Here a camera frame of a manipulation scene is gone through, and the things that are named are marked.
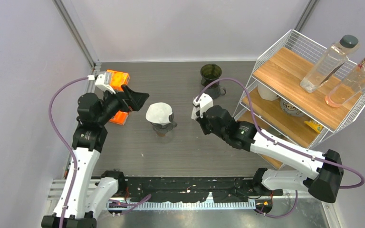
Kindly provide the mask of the white paper coffee filter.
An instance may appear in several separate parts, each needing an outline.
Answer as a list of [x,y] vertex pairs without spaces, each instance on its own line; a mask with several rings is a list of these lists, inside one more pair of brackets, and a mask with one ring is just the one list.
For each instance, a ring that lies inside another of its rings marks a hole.
[[153,124],[166,125],[172,122],[172,114],[173,110],[169,104],[158,102],[148,107],[145,118]]

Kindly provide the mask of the grey glass dripper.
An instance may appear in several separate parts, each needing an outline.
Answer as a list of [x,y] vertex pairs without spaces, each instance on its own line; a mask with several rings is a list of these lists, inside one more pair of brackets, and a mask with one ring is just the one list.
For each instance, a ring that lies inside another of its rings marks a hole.
[[153,130],[158,136],[164,137],[173,128],[177,127],[177,122],[174,121],[174,114],[169,115],[169,121],[170,122],[166,124],[151,123]]

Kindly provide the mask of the glass carafe with leather collar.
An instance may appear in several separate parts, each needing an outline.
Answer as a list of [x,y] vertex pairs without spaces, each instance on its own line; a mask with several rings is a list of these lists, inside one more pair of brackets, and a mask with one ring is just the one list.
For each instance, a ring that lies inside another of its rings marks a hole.
[[161,144],[167,144],[170,143],[173,140],[171,136],[167,136],[164,133],[156,132],[155,142],[161,143]]

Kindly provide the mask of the dark green glass dripper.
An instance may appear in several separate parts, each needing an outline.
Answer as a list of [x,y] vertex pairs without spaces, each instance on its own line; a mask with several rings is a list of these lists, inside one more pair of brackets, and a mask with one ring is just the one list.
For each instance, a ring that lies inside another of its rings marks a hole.
[[206,64],[200,69],[201,85],[207,86],[209,83],[217,80],[222,75],[222,69],[216,64]]

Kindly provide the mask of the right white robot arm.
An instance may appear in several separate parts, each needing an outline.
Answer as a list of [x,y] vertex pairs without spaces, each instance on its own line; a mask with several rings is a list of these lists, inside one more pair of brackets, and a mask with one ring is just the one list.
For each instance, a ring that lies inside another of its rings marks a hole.
[[252,179],[255,193],[300,190],[323,202],[336,201],[344,175],[338,152],[327,150],[323,153],[289,143],[265,130],[257,130],[250,122],[235,121],[219,105],[207,109],[194,106],[192,119],[200,124],[205,135],[212,133],[235,149],[266,155],[293,168],[292,171],[257,169]]

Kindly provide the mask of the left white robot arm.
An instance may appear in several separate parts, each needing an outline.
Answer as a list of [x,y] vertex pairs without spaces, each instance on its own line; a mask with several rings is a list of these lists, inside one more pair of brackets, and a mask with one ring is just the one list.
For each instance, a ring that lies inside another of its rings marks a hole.
[[117,112],[139,111],[148,93],[135,92],[122,85],[121,92],[105,91],[100,99],[95,93],[86,93],[77,103],[78,125],[73,141],[68,146],[72,160],[60,200],[52,215],[44,216],[43,228],[95,228],[97,217],[114,195],[123,196],[127,184],[119,171],[105,173],[98,186],[88,195],[92,172],[107,136],[105,124]]

